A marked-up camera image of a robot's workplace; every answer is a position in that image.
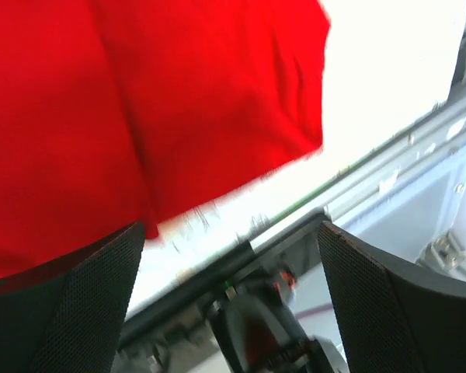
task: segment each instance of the folded red cloth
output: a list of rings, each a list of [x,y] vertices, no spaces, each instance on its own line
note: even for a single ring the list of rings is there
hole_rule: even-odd
[[[322,144],[315,0],[0,2],[0,277]]]

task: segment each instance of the textured black surface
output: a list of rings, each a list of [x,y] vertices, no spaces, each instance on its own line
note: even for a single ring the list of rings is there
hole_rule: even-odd
[[[466,373],[466,283],[329,223],[318,239],[352,373]]]
[[[143,244],[135,224],[69,274],[28,371],[110,371]]]

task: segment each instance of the red fabric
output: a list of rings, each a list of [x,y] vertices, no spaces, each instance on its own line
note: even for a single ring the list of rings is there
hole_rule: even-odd
[[[315,0],[0,1],[0,277],[322,144]]]

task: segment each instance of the red cloth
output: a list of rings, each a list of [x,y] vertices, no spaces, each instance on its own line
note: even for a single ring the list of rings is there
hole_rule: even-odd
[[[322,144],[315,0],[0,1],[0,277]]]

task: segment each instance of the white surface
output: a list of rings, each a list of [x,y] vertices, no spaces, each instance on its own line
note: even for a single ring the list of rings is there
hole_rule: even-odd
[[[144,251],[128,317],[175,284],[177,274],[247,235],[252,221],[274,218],[447,99],[466,0],[322,4],[332,20],[324,151],[162,225],[162,240]]]

